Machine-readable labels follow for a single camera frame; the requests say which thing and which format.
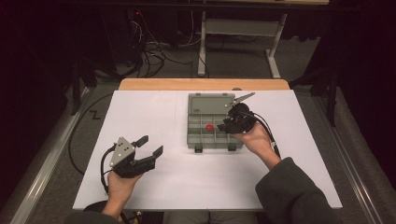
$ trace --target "human hand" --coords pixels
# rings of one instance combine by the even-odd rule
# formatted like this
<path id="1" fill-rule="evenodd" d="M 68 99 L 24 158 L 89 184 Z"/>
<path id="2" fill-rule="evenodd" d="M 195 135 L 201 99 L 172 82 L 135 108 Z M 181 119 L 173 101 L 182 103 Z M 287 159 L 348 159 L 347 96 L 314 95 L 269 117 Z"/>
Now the human hand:
<path id="1" fill-rule="evenodd" d="M 247 149 L 262 159 L 268 169 L 272 169 L 280 162 L 280 158 L 276 155 L 271 147 L 270 136 L 259 122 L 248 133 L 235 133 L 236 139 L 241 140 Z"/>
<path id="2" fill-rule="evenodd" d="M 110 171 L 107 175 L 108 201 L 102 213 L 118 219 L 123 207 L 134 191 L 134 185 L 142 175 L 137 175 L 133 178 L 122 178 L 114 171 Z"/>

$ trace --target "table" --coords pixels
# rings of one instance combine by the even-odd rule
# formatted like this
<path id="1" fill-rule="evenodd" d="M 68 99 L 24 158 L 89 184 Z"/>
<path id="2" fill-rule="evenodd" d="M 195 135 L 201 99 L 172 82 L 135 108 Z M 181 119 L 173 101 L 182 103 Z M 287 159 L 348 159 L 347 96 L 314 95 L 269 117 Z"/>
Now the table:
<path id="1" fill-rule="evenodd" d="M 254 186 L 268 170 L 260 159 L 245 147 L 236 152 L 208 148 L 203 154 L 195 154 L 187 149 L 187 134 L 183 131 L 187 130 L 189 92 L 224 92 L 235 87 L 243 89 L 234 91 L 236 96 L 256 92 L 254 97 L 246 99 L 246 104 L 256 113 L 265 114 L 281 155 L 293 157 L 324 191 L 330 205 L 341 207 L 301 108 L 286 81 L 128 78 L 115 91 L 73 208 L 84 209 L 106 200 L 100 183 L 100 159 L 118 137 L 134 141 L 148 134 L 149 141 L 136 151 L 136 158 L 149 156 L 160 145 L 163 154 L 156 169 L 139 180 L 126 209 L 261 210 Z M 302 136 L 292 137 L 296 131 Z"/>
<path id="2" fill-rule="evenodd" d="M 240 2 L 240 3 L 260 3 L 260 4 L 285 4 L 285 5 L 328 5 L 329 0 L 215 0 L 212 2 Z M 246 21 L 246 20 L 224 20 L 224 19 L 207 19 L 206 12 L 203 11 L 201 23 L 201 47 L 198 59 L 198 76 L 205 75 L 206 67 L 206 50 L 205 40 L 206 34 L 219 35 L 257 35 L 272 37 L 274 42 L 270 49 L 267 49 L 266 58 L 271 69 L 273 78 L 280 78 L 279 71 L 276 66 L 275 52 L 283 27 L 285 26 L 287 14 L 283 13 L 279 21 Z"/>

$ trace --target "sleeve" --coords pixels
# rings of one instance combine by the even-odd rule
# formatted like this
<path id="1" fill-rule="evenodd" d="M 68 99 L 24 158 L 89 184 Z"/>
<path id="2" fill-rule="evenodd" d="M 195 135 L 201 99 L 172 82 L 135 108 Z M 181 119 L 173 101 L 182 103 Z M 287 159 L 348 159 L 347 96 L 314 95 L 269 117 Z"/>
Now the sleeve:
<path id="1" fill-rule="evenodd" d="M 64 224 L 120 224 L 116 219 L 98 212 L 78 212 L 69 215 Z"/>
<path id="2" fill-rule="evenodd" d="M 284 159 L 263 177 L 256 192 L 273 224 L 340 223 L 324 193 L 292 158 Z"/>

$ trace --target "red object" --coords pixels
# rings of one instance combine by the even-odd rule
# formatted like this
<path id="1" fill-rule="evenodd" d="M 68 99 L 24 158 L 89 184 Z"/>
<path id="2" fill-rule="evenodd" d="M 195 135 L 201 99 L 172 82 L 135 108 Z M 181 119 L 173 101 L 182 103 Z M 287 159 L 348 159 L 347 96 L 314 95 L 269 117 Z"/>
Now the red object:
<path id="1" fill-rule="evenodd" d="M 206 128 L 208 131 L 213 131 L 213 129 L 214 129 L 215 127 L 213 127 L 213 124 L 206 124 L 205 128 Z"/>

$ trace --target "white surface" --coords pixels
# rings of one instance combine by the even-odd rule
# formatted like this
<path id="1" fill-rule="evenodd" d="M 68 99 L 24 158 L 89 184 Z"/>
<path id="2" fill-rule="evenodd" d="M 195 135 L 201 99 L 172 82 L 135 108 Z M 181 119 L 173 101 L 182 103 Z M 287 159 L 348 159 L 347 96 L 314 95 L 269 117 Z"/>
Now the white surface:
<path id="1" fill-rule="evenodd" d="M 127 209 L 262 209 L 254 187 L 268 170 L 259 158 L 245 147 L 236 152 L 204 149 L 203 154 L 187 148 L 191 92 L 224 91 L 115 91 L 73 208 L 107 199 L 100 160 L 120 136 L 132 142 L 148 135 L 136 158 L 147 157 L 160 146 L 163 155 L 156 169 L 137 182 Z M 250 91 L 234 93 L 238 97 Z M 342 207 L 294 92 L 256 91 L 244 103 L 268 122 L 281 157 L 292 157 L 323 190 L 330 206 Z"/>

